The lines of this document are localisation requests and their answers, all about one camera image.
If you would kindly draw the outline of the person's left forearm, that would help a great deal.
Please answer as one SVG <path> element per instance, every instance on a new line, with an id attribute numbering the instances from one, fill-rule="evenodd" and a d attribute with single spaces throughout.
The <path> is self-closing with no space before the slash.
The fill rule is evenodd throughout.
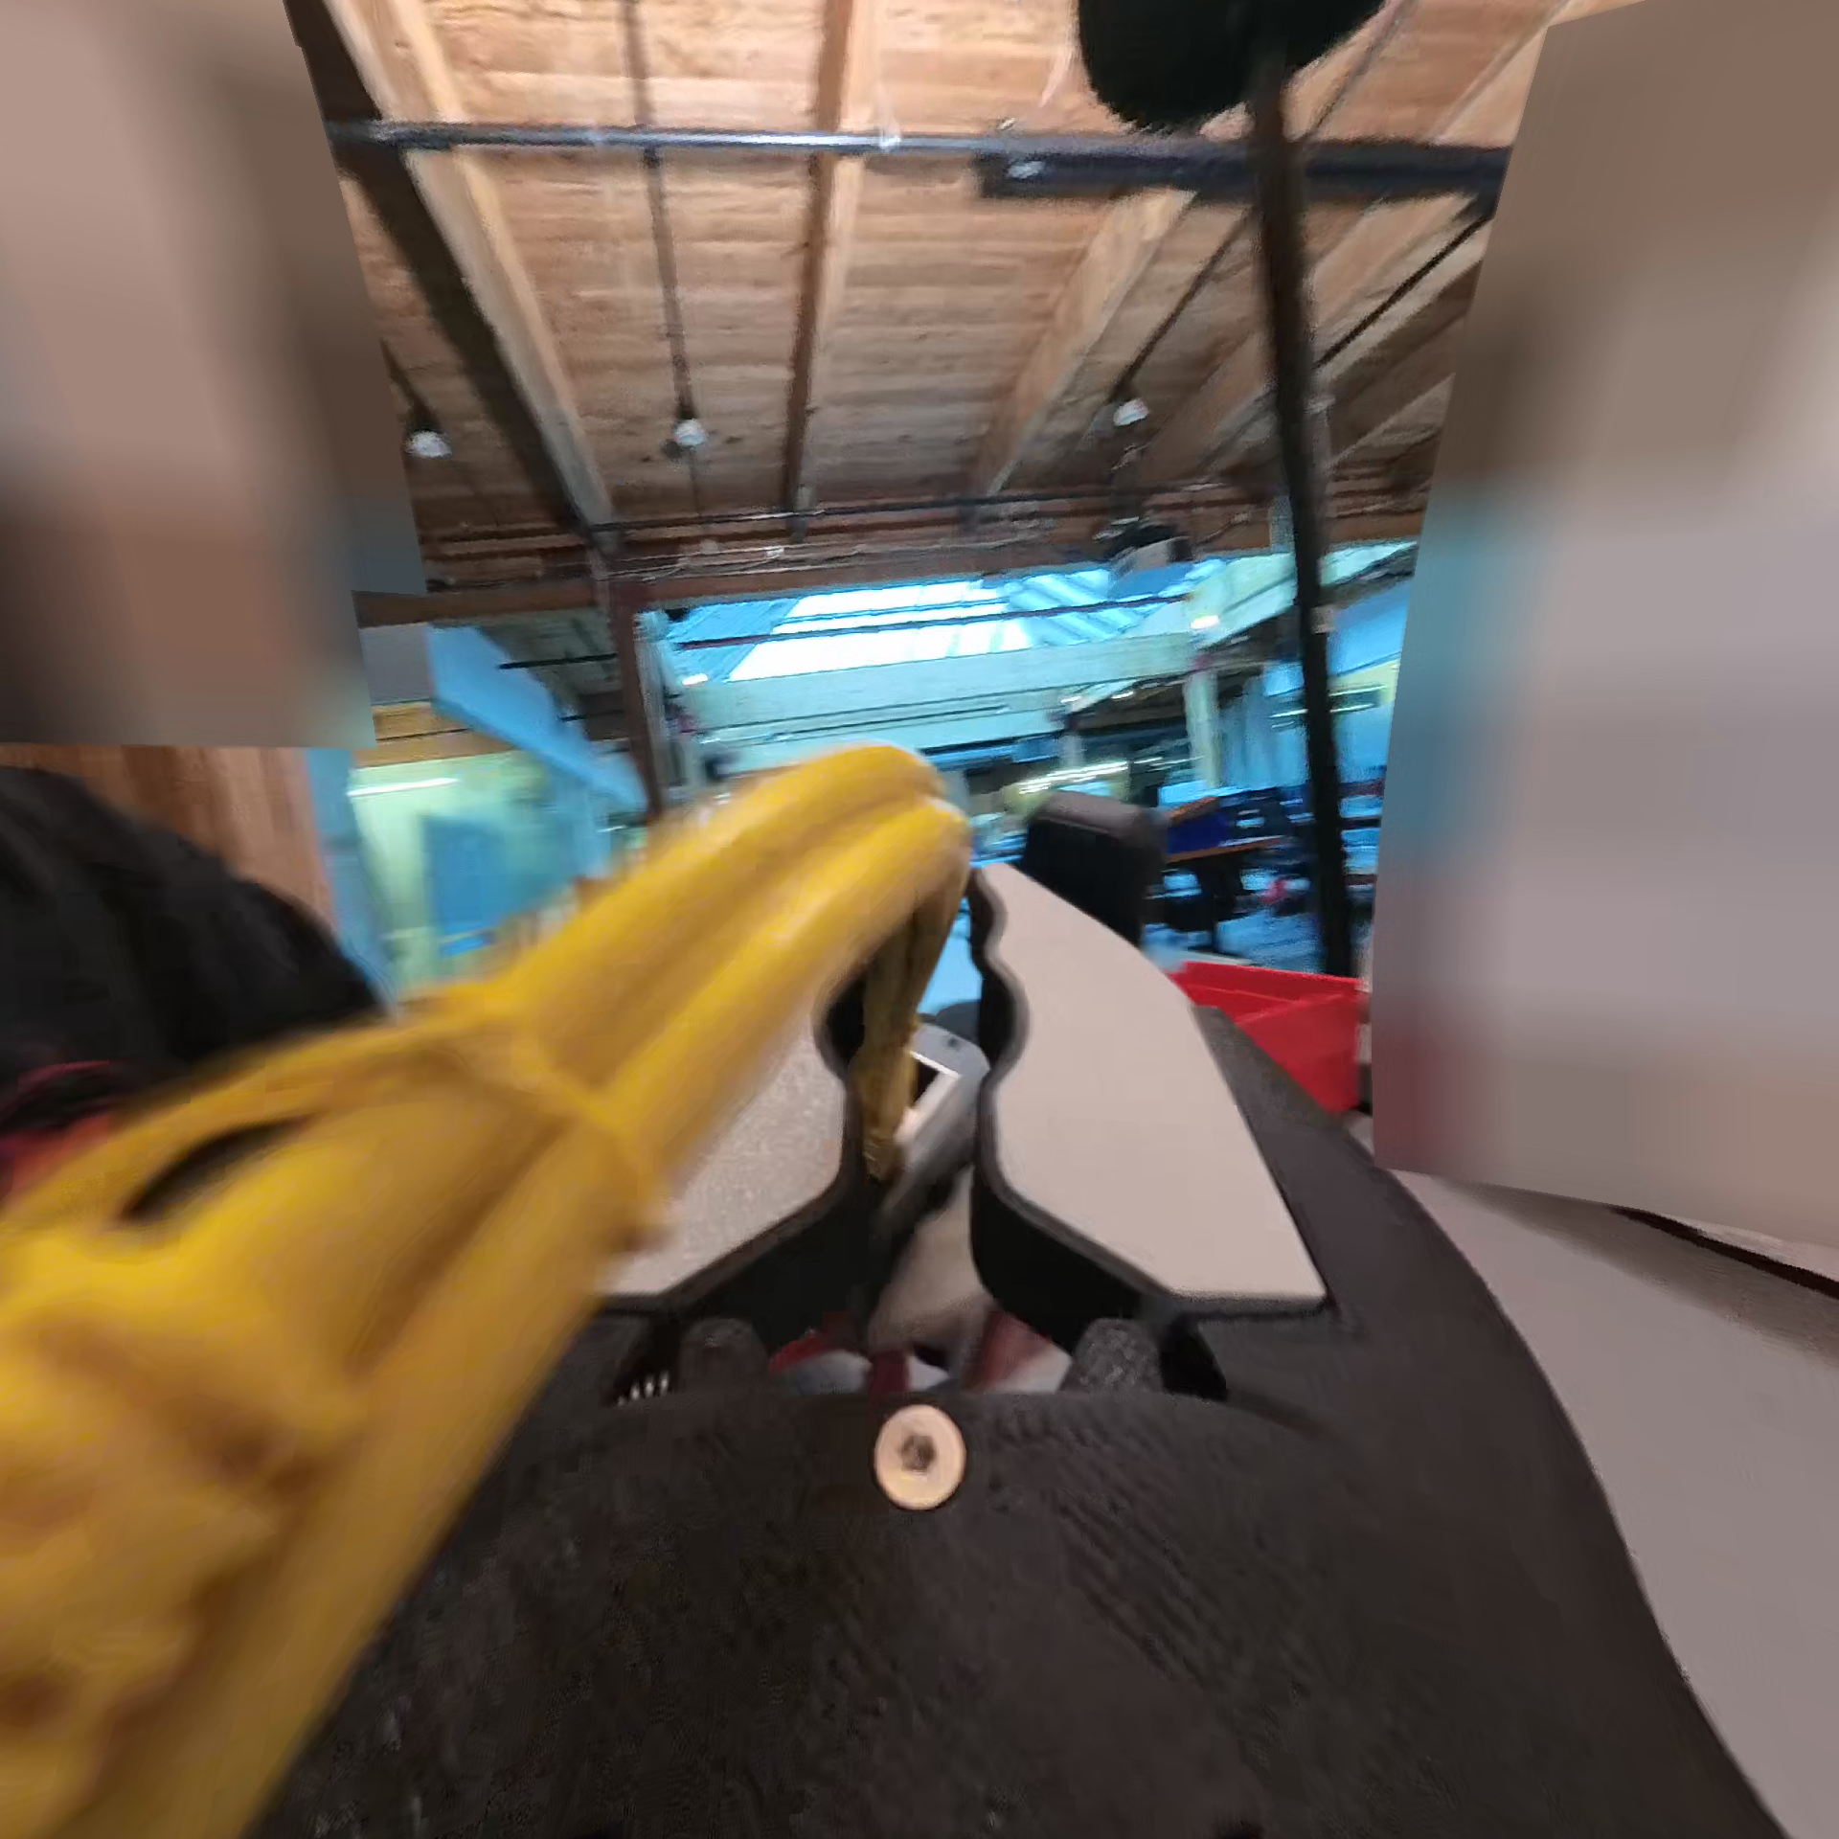
<path id="1" fill-rule="evenodd" d="M 286 894 L 79 779 L 3 769 L 5 1141 L 382 1012 Z"/>

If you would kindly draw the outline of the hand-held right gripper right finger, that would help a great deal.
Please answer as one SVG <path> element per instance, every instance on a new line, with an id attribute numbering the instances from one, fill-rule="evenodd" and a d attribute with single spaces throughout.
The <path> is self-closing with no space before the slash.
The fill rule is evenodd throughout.
<path id="1" fill-rule="evenodd" d="M 1326 1283 L 1196 1005 L 1139 943 L 1018 867 L 978 871 L 985 1051 L 972 1250 L 1001 1307 L 1075 1344 L 1100 1319 L 1301 1317 Z"/>

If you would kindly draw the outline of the red plastic bin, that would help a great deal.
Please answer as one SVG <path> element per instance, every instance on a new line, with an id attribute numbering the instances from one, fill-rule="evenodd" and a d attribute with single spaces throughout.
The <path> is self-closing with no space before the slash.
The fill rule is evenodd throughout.
<path id="1" fill-rule="evenodd" d="M 1367 1102 L 1369 988 L 1355 976 L 1190 957 L 1167 976 L 1198 1007 L 1233 1020 L 1334 1114 Z"/>

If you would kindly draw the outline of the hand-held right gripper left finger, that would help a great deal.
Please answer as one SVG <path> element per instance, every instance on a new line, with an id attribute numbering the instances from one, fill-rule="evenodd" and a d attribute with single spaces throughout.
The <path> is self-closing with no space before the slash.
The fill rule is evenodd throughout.
<path id="1" fill-rule="evenodd" d="M 832 1026 L 817 1012 L 780 1039 L 757 1091 L 679 1179 L 664 1233 L 604 1269 L 608 1306 L 687 1306 L 851 1206 L 863 1127 Z"/>

